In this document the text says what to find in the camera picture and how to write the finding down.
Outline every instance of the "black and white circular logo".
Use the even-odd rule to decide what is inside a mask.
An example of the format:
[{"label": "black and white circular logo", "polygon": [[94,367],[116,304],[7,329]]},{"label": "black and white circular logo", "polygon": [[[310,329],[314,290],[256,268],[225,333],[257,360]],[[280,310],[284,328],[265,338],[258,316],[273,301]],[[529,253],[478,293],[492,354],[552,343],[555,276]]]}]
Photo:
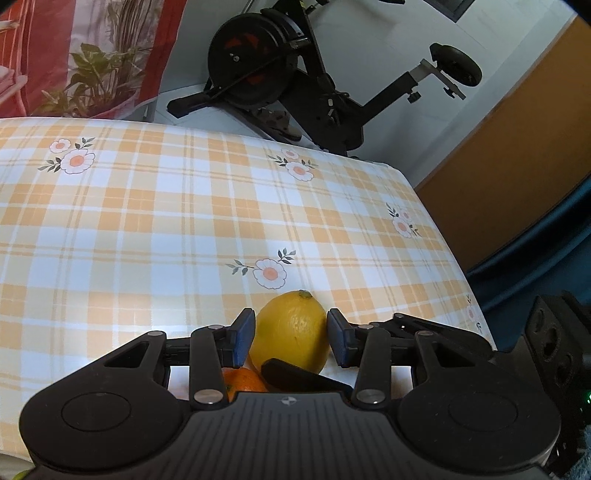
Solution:
[{"label": "black and white circular logo", "polygon": [[297,402],[297,400],[294,397],[283,397],[281,399],[281,403],[283,403],[284,405],[287,405],[288,407],[291,407],[296,402]]}]

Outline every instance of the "yellow lemon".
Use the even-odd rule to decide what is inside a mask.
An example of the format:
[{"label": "yellow lemon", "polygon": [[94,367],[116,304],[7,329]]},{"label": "yellow lemon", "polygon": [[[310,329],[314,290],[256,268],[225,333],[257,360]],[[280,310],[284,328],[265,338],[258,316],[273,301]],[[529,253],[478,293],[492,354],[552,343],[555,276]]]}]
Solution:
[{"label": "yellow lemon", "polygon": [[256,316],[250,355],[259,372],[266,360],[278,358],[319,373],[328,354],[326,311],[309,291],[279,295]]}]

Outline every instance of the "tablecloth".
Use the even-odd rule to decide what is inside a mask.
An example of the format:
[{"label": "tablecloth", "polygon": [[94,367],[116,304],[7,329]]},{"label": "tablecloth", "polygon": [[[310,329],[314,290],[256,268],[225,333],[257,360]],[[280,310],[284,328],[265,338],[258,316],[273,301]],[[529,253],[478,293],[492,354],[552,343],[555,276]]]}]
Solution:
[{"label": "tablecloth", "polygon": [[[0,450],[24,458],[18,416],[46,385],[290,290],[351,322],[406,312],[492,343],[399,171],[165,125],[1,121],[0,284]],[[333,358],[323,373],[350,381]]]}]

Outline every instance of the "exercise bike flywheel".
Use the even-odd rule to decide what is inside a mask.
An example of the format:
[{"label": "exercise bike flywheel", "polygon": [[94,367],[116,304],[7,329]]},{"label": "exercise bike flywheel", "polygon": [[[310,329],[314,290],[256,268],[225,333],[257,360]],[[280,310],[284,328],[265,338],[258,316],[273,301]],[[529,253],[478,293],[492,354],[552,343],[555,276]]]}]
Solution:
[{"label": "exercise bike flywheel", "polygon": [[[227,85],[276,55],[287,41],[285,31],[261,14],[243,14],[224,23],[209,46],[207,66],[213,86]],[[297,55],[289,54],[248,76],[228,90],[224,100],[251,110],[275,102],[297,67]]]}]

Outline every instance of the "curtain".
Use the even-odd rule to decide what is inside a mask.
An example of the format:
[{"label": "curtain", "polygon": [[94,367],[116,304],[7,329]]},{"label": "curtain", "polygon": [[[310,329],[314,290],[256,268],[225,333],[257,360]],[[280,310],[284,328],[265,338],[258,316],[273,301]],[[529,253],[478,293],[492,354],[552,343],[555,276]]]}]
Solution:
[{"label": "curtain", "polygon": [[499,350],[514,346],[537,295],[568,290],[591,304],[591,176],[466,277]]},{"label": "curtain", "polygon": [[17,0],[0,15],[0,117],[121,118],[158,95],[186,0]]}]

